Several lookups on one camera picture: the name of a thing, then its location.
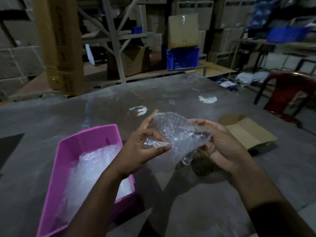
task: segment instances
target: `gray table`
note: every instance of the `gray table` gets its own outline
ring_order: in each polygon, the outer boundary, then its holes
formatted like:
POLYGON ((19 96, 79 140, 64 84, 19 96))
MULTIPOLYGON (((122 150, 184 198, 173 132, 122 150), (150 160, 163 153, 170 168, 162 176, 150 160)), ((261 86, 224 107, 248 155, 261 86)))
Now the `gray table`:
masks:
MULTIPOLYGON (((129 108, 144 105, 186 118, 218 120, 243 113, 279 138, 255 157, 290 203, 299 210, 316 199, 316 138, 196 73, 108 87, 64 99, 36 99, 0 107, 0 137, 25 133, 0 178, 1 236, 35 236, 58 142, 86 126, 116 123, 127 139, 141 123, 129 108), (198 96, 218 101, 205 104, 198 96)), ((197 177, 191 167, 150 175, 135 174, 145 211, 108 236, 247 236, 254 232, 237 191, 221 172, 197 177)))

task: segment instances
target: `bubble wrap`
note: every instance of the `bubble wrap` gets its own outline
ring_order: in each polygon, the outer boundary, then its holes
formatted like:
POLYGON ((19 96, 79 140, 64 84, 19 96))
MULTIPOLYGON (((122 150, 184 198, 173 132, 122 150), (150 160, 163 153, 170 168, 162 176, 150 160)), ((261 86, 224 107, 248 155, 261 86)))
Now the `bubble wrap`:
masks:
MULTIPOLYGON (((156 113, 149 127, 159 131, 172 145, 170 151, 148 161, 153 173, 173 170, 189 152, 211 139, 211 133, 204 128, 173 112, 156 113)), ((146 139, 144 144, 161 147, 169 143, 146 139)))
MULTIPOLYGON (((101 173, 109 166, 121 148, 120 145, 108 145, 79 157, 77 165, 69 174, 64 200, 58 211, 58 216, 63 221, 69 223, 73 219, 101 173)), ((116 199, 131 193, 131 185, 128 179, 124 179, 118 189, 116 199)))

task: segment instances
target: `hand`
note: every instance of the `hand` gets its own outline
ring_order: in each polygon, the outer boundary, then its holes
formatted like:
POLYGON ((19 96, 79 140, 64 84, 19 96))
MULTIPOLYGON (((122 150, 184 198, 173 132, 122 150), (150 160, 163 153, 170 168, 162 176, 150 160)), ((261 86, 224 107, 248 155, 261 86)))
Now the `hand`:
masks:
POLYGON ((165 153, 170 150, 171 145, 165 147, 153 147, 150 149, 143 149, 144 141, 147 137, 154 137, 154 139, 161 142, 168 142, 158 131, 154 129, 147 129, 149 122, 154 118, 154 113, 148 116, 137 129, 133 132, 127 140, 121 151, 111 162, 111 168, 122 179, 127 178, 130 174, 134 173, 138 168, 143 166, 147 161, 154 157, 165 153))
POLYGON ((201 149, 222 169, 232 173, 245 161, 252 159, 247 149, 221 124, 205 119, 189 121, 212 133, 212 139, 201 149))

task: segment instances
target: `right hand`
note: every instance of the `right hand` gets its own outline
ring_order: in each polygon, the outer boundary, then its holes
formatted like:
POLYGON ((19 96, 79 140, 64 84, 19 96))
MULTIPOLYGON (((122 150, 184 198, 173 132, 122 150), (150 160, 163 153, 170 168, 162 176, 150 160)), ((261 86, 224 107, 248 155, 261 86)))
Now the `right hand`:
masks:
POLYGON ((205 119, 189 121, 212 133, 212 139, 201 149, 222 169, 233 173, 240 165, 252 160, 247 149, 221 124, 205 119))

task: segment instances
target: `pink plastic tray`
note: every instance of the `pink plastic tray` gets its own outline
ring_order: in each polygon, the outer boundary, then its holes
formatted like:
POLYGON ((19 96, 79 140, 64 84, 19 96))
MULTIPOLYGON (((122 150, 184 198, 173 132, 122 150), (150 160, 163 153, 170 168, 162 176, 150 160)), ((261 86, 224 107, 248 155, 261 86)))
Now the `pink plastic tray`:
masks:
MULTIPOLYGON (((68 226, 68 224, 64 224, 60 227, 61 220, 57 217, 57 211, 63 200, 64 190, 73 162, 77 161, 83 153, 112 144, 123 146, 116 124, 86 129, 69 136, 59 143, 37 237, 51 236, 68 226)), ((128 179, 133 193, 115 201, 111 220, 116 219, 120 213, 134 204, 135 180, 133 175, 130 175, 128 179)))

